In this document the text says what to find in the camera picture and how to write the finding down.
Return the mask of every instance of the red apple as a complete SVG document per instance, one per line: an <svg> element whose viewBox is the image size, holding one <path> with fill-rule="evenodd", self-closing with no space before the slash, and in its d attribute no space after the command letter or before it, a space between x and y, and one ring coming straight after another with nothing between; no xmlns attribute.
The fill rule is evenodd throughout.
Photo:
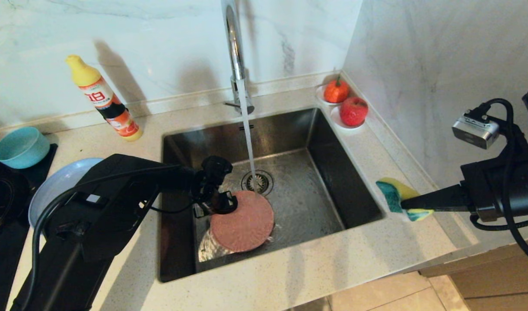
<svg viewBox="0 0 528 311"><path fill-rule="evenodd" d="M349 97L341 104L339 114L347 126L361 126L366 119L367 103L360 97Z"/></svg>

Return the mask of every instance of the blue bowl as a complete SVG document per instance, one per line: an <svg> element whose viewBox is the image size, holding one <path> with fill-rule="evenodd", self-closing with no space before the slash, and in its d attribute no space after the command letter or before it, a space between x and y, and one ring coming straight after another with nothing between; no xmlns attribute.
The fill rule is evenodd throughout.
<svg viewBox="0 0 528 311"><path fill-rule="evenodd" d="M22 169L36 165L49 153L49 140L35 127L23 127L0 141L0 162Z"/></svg>

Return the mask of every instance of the faucet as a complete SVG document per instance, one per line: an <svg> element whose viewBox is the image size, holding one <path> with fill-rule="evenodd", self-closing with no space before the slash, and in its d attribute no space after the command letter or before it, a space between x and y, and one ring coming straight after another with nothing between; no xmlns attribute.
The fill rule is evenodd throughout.
<svg viewBox="0 0 528 311"><path fill-rule="evenodd" d="M228 49L230 53L231 70L231 90L233 92L234 102L226 102L228 106L234 106L235 110L241 113L241 101L239 99L238 84L243 83L245 87L245 97L247 100L247 111L252 113L254 106L251 103L251 97L248 94L247 85L245 83L245 64L243 62L242 40L239 29L239 19L235 0L222 0L222 12L224 14L224 25L226 27L226 37L228 38Z"/></svg>

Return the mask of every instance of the stove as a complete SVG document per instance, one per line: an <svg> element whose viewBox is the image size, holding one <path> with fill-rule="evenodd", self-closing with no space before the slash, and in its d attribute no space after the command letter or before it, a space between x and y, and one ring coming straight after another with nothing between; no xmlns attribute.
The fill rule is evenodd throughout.
<svg viewBox="0 0 528 311"><path fill-rule="evenodd" d="M10 169L15 173L23 175L27 179L30 191L27 194L25 202L19 206L17 217L3 223L0 228L0 311L5 310L7 301L9 300L16 269L24 248L25 238L28 234L29 203L37 188L47 178L57 147L57 144L51 144L49 153L41 162L33 167Z"/></svg>

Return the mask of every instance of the white plate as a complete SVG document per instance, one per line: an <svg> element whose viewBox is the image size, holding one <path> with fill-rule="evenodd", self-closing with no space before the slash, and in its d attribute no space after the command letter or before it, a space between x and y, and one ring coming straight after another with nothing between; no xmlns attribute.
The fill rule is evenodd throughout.
<svg viewBox="0 0 528 311"><path fill-rule="evenodd" d="M337 125L339 128L342 128L343 130L359 130L363 128L364 123L366 123L366 120L359 125L359 126L347 126L341 121L341 114L339 114L339 106L331 109L331 119L333 122L335 122L335 125Z"/></svg>
<svg viewBox="0 0 528 311"><path fill-rule="evenodd" d="M334 102L328 102L324 99L324 92L325 92L325 87L327 85L321 85L321 86L318 86L316 87L316 97L319 101L321 101L323 104L325 105L328 105L328 106L338 106L340 105L341 103L334 103Z"/></svg>
<svg viewBox="0 0 528 311"><path fill-rule="evenodd" d="M90 168L101 161L101 158L87 158L70 163L44 181L33 195L32 202L29 204L29 225L33 228L39 215L55 197L74 187Z"/></svg>

